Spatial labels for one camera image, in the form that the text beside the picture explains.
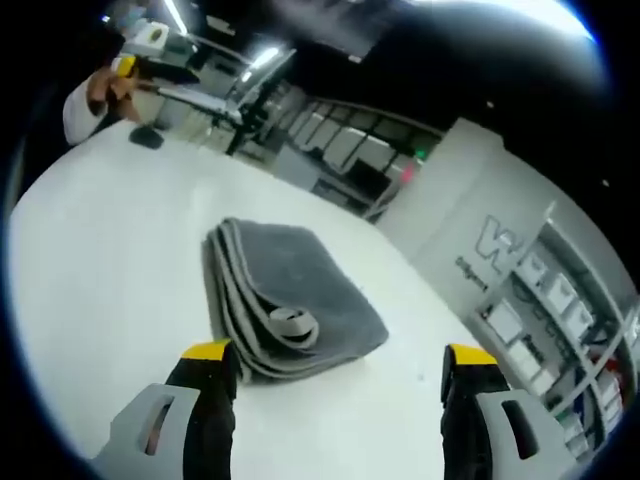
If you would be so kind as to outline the person's left hand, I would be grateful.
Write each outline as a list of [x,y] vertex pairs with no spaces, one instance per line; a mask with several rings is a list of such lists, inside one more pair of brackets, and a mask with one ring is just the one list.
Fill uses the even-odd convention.
[[141,123],[132,95],[138,86],[136,76],[121,77],[109,67],[96,70],[88,79],[86,100],[94,114],[115,111],[120,118]]

